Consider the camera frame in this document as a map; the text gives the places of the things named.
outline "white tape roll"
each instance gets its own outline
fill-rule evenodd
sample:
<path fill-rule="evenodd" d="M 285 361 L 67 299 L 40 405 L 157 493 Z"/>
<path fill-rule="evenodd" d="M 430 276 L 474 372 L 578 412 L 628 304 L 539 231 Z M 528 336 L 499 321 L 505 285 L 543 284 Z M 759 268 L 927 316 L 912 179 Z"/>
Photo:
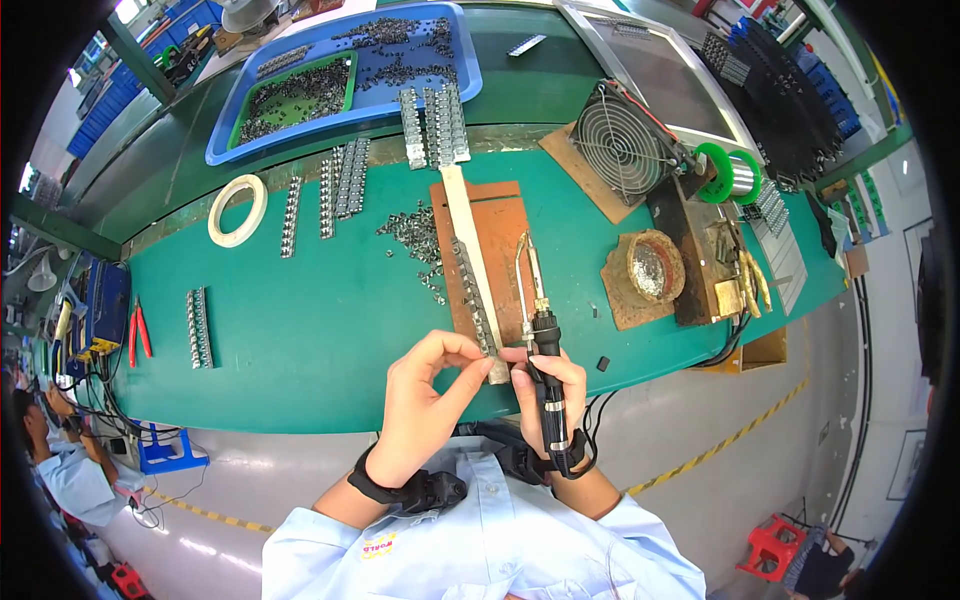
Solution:
<path fill-rule="evenodd" d="M 253 207 L 250 209 L 250 215 L 243 225 L 231 233 L 220 231 L 220 215 L 224 213 L 224 206 L 227 201 L 242 189 L 253 190 Z M 218 246 L 224 248 L 233 248 L 247 241 L 256 228 L 260 226 L 263 220 L 263 213 L 267 211 L 267 186 L 263 184 L 256 175 L 241 175 L 237 179 L 227 184 L 224 189 L 217 194 L 217 199 L 213 201 L 210 207 L 210 218 L 206 221 L 206 230 L 210 233 L 210 239 Z"/>

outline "soldering iron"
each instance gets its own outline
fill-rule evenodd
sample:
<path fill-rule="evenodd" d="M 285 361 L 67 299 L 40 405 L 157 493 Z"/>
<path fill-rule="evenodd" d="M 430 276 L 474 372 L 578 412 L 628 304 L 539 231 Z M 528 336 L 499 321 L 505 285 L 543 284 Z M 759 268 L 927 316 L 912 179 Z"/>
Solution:
<path fill-rule="evenodd" d="M 530 262 L 530 274 L 534 283 L 534 317 L 527 313 L 526 300 L 523 297 L 523 279 L 520 275 L 520 257 L 524 249 Z M 540 259 L 534 246 L 530 231 L 524 231 L 516 245 L 516 283 L 520 289 L 520 310 L 523 312 L 521 339 L 526 344 L 527 356 L 537 353 L 545 356 L 560 356 L 560 327 L 557 317 L 550 310 L 550 299 L 543 291 L 543 278 L 540 274 Z M 566 479 L 576 479 L 583 472 L 574 473 L 573 468 L 584 459 L 586 435 L 580 429 L 574 432 L 570 440 L 566 433 L 566 401 L 564 383 L 548 372 L 543 372 L 527 361 L 527 371 L 537 388 L 537 404 L 540 407 L 540 431 L 543 433 L 543 448 L 550 457 L 555 470 Z"/>

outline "shirt logo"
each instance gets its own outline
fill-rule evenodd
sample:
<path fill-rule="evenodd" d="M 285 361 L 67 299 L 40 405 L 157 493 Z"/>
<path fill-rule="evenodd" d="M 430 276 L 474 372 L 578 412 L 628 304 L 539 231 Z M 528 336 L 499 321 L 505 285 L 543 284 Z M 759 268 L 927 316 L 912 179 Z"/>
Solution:
<path fill-rule="evenodd" d="M 376 540 L 363 540 L 363 554 L 360 555 L 360 558 L 368 561 L 369 559 L 390 554 L 390 551 L 394 549 L 395 538 L 396 532 L 393 532 L 386 536 L 380 536 Z"/>

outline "light blue shirt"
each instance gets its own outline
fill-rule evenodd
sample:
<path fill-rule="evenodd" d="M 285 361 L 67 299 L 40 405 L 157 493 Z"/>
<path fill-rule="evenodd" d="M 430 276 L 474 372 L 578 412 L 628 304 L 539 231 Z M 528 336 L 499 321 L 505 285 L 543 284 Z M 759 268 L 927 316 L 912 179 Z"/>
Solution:
<path fill-rule="evenodd" d="M 434 455 L 424 468 L 468 484 L 443 511 L 394 506 L 360 531 L 294 509 L 264 544 L 263 598 L 704 598 L 703 572 L 630 496 L 594 521 L 506 477 L 499 447 L 452 438 Z"/>
<path fill-rule="evenodd" d="M 54 456 L 36 466 L 50 495 L 69 515 L 84 523 L 106 526 L 130 501 L 107 482 L 104 470 L 76 442 L 50 444 Z M 117 486 L 136 492 L 143 488 L 144 475 L 113 461 L 119 475 Z"/>

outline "red-handled pliers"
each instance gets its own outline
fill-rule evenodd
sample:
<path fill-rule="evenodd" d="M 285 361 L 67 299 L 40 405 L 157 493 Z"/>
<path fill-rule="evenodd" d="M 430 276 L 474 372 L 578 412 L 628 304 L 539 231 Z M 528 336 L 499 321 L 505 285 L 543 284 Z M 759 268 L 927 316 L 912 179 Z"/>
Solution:
<path fill-rule="evenodd" d="M 147 335 L 147 324 L 143 321 L 143 309 L 140 308 L 140 295 L 133 301 L 133 314 L 130 315 L 130 368 L 136 367 L 136 331 L 140 330 L 140 340 L 143 342 L 143 351 L 147 358 L 153 358 L 150 350 L 150 336 Z"/>

